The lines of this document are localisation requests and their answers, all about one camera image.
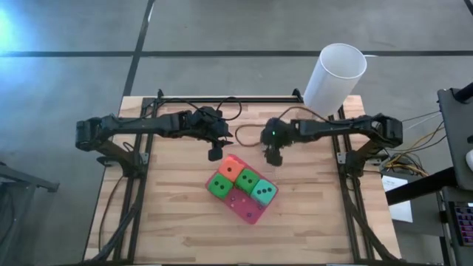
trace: concrete floor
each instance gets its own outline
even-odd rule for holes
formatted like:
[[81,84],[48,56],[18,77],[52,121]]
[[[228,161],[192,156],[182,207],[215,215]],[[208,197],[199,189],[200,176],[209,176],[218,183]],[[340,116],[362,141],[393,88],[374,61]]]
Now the concrete floor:
[[[2,51],[134,51],[148,0],[0,1]],[[157,0],[143,50],[471,50],[462,0]],[[141,58],[132,95],[286,95],[317,58]],[[12,265],[81,260],[103,167],[74,147],[75,122],[116,112],[131,57],[0,57],[0,161],[61,183],[38,191]],[[471,56],[369,57],[353,94],[367,114],[399,119],[438,109],[435,92],[472,82]],[[431,120],[405,136],[431,132]],[[426,170],[452,164],[442,142],[418,153]],[[437,239],[398,232],[405,259],[441,262]]]

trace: green die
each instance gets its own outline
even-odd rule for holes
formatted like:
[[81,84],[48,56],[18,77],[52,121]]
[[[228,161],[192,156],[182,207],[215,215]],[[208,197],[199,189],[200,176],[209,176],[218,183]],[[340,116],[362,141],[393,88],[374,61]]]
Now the green die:
[[277,188],[267,180],[260,180],[251,192],[251,198],[266,206],[276,195]]
[[221,174],[216,174],[215,177],[212,178],[212,181],[210,181],[208,184],[208,190],[213,195],[223,200],[233,186],[234,184],[226,177],[222,176]]
[[235,180],[235,186],[250,195],[258,181],[259,176],[255,172],[249,169],[243,169]]

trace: white cup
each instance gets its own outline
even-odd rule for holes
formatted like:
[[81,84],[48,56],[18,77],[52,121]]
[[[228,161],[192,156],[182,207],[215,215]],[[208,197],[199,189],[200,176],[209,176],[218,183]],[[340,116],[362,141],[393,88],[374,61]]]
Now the white cup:
[[304,92],[304,104],[321,116],[337,112],[367,69],[355,47],[330,44],[320,53]]

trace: wooden table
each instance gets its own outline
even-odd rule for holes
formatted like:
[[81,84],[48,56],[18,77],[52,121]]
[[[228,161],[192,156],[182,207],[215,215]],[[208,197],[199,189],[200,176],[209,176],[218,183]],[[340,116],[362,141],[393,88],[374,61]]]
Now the wooden table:
[[[139,116],[142,99],[125,97],[120,116]],[[212,103],[203,105],[217,106]],[[290,106],[294,103],[244,103],[240,117],[228,122],[230,131],[233,133],[238,125],[246,123],[264,124],[268,118],[278,116]],[[184,109],[191,107],[184,103],[167,103],[158,110],[158,115]],[[238,105],[224,103],[221,110],[224,117],[233,117],[238,112]],[[349,96],[344,110],[347,117],[364,114],[361,97]],[[292,110],[285,119],[295,117],[311,118],[305,111]],[[242,129],[239,138],[244,143],[258,141],[261,130]],[[123,141],[133,143],[134,138],[134,135],[118,135],[114,142],[120,145]],[[357,149],[366,143],[367,138],[352,135],[351,140],[353,148]],[[220,161],[207,160],[209,149],[209,143],[187,137],[176,140],[154,137],[135,263],[352,261],[329,137],[282,149],[284,163],[280,167],[267,164],[260,147],[245,148],[233,144],[223,149],[224,156],[236,154],[279,187],[278,195],[255,225],[246,224],[204,188],[205,181],[220,164]],[[118,166],[105,171],[85,259],[98,252],[98,228],[103,210],[120,176]],[[102,245],[117,228],[125,183],[122,181],[112,200],[103,227]],[[379,174],[365,173],[361,178],[361,190],[370,227],[388,250],[400,257]],[[128,248],[130,228],[123,244],[124,254]],[[361,230],[357,231],[360,249],[363,250]]]

